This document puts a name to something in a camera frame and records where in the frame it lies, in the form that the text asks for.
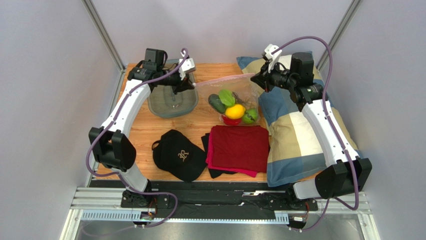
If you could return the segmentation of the clear zip top bag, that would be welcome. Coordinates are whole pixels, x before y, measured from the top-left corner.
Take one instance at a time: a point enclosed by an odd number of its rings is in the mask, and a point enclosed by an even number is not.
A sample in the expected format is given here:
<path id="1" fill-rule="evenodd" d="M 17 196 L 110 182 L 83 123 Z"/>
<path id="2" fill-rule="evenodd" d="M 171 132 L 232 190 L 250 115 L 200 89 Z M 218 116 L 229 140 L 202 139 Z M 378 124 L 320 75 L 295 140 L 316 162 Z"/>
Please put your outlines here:
<path id="1" fill-rule="evenodd" d="M 253 125 L 257 125 L 260 121 L 260 113 L 259 113 L 260 91 L 258 90 L 256 85 L 253 82 L 251 82 L 252 76 L 254 76 L 253 73 L 247 73 L 247 74 L 239 74 L 239 75 L 230 75 L 230 76 L 225 76 L 225 77 L 221 77 L 221 78 L 217 78 L 213 80 L 203 81 L 203 82 L 197 83 L 195 85 L 195 89 L 200 94 L 201 98 L 205 100 L 205 102 L 207 103 L 207 106 L 213 110 L 215 114 L 214 119 L 216 121 L 220 121 L 222 124 L 224 123 L 222 121 L 221 115 L 225 115 L 225 113 L 224 114 L 218 113 L 209 105 L 208 103 L 209 95 L 211 94 L 218 95 L 219 91 L 222 89 L 227 89 L 232 92 L 236 92 L 239 95 L 246 95 L 246 96 L 250 95 L 252 100 L 255 102 L 255 107 L 253 108 L 257 109 L 258 111 L 258 120 L 252 124 L 245 124 L 241 122 L 237 126 L 253 126 Z"/>

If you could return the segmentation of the dark green avocado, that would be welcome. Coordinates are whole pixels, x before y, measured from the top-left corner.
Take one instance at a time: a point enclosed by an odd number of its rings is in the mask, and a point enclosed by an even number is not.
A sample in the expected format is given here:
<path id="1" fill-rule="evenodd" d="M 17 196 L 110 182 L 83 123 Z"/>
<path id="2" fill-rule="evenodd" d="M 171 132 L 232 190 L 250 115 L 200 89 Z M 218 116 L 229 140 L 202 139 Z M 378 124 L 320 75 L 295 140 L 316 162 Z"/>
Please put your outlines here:
<path id="1" fill-rule="evenodd" d="M 227 107 L 222 103 L 220 97 L 217 94 L 211 94 L 208 97 L 208 104 L 218 113 L 224 114 Z"/>

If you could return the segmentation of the green star fruit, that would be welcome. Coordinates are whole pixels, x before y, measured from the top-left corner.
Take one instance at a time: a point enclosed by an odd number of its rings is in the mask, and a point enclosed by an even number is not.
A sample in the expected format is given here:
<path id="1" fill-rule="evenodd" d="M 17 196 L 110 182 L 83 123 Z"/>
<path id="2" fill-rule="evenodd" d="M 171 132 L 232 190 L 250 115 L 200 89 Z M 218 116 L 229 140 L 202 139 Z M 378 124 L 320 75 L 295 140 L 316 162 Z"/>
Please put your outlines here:
<path id="1" fill-rule="evenodd" d="M 228 89 L 221 89 L 218 93 L 220 101 L 227 107 L 233 107 L 236 104 L 236 99 L 233 92 Z"/>

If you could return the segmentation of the green watermelon toy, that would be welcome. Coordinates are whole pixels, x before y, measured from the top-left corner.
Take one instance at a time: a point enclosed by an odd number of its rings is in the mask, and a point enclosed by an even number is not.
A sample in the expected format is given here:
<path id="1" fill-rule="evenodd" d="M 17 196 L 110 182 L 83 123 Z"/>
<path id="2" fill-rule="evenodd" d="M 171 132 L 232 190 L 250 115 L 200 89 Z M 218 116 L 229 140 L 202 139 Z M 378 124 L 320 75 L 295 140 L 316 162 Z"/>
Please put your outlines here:
<path id="1" fill-rule="evenodd" d="M 242 122 L 245 124 L 253 124 L 259 118 L 258 110 L 256 108 L 247 109 L 242 116 Z"/>

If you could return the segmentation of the yellow lemon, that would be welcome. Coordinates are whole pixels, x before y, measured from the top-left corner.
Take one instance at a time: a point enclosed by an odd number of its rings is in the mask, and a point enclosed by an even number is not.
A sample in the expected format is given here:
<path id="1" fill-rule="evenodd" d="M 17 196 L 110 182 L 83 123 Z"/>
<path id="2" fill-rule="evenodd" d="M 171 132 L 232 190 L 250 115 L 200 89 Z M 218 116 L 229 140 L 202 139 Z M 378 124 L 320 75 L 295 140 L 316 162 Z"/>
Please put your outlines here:
<path id="1" fill-rule="evenodd" d="M 245 111 L 246 108 L 243 105 L 237 103 L 231 107 L 228 107 L 225 110 L 224 115 L 231 120 L 237 120 L 243 117 Z"/>

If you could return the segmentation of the red bell pepper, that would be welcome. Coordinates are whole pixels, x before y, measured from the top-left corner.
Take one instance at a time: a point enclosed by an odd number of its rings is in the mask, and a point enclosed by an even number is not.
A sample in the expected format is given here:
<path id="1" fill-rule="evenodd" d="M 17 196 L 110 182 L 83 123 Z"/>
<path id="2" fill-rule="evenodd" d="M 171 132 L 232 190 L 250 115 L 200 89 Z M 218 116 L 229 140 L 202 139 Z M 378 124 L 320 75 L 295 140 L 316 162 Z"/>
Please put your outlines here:
<path id="1" fill-rule="evenodd" d="M 222 119 L 222 122 L 227 126 L 238 126 L 242 122 L 241 118 L 231 119 L 225 115 L 221 115 L 221 119 Z"/>

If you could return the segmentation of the brown longan bunch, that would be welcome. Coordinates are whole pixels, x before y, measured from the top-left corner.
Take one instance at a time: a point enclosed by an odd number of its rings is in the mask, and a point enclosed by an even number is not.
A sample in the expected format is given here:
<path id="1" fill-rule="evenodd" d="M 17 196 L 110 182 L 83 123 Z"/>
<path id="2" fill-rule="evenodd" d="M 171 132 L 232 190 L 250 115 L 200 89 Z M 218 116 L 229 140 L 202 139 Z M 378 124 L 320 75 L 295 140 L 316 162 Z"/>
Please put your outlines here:
<path id="1" fill-rule="evenodd" d="M 235 99 L 235 104 L 242 105 L 246 110 L 254 108 L 256 102 L 252 100 L 250 95 L 238 94 L 237 92 L 232 92 L 232 96 Z"/>

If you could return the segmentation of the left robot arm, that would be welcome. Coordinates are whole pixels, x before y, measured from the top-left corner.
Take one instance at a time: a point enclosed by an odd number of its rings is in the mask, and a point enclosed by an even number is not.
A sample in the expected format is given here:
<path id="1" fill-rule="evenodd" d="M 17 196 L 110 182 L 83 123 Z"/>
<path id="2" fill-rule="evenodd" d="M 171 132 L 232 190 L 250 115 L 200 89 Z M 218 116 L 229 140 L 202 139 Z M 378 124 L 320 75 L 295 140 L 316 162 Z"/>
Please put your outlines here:
<path id="1" fill-rule="evenodd" d="M 190 73 L 196 70 L 187 48 L 180 51 L 177 65 L 166 69 L 168 54 L 164 50 L 147 48 L 145 57 L 133 67 L 124 91 L 109 117 L 100 127 L 88 133 L 90 147 L 86 158 L 110 169 L 125 185 L 122 206 L 148 207 L 154 202 L 150 193 L 151 182 L 141 173 L 137 164 L 137 151 L 128 136 L 143 103 L 157 86 L 170 86 L 174 94 L 194 89 Z"/>

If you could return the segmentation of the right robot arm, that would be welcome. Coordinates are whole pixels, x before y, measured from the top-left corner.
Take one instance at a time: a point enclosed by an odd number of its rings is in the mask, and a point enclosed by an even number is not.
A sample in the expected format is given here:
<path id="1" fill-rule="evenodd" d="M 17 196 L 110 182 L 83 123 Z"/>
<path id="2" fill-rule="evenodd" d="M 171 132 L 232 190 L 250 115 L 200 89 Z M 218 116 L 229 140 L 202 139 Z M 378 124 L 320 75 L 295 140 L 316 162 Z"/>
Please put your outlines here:
<path id="1" fill-rule="evenodd" d="M 265 63 L 251 81 L 267 93 L 274 88 L 289 91 L 290 99 L 313 128 L 326 164 L 326 169 L 314 179 L 294 183 L 293 192 L 300 200 L 335 199 L 355 211 L 372 163 L 357 154 L 338 126 L 326 88 L 315 82 L 312 55 L 292 54 L 289 68 L 279 62 L 280 56 L 280 51 L 264 52 Z"/>

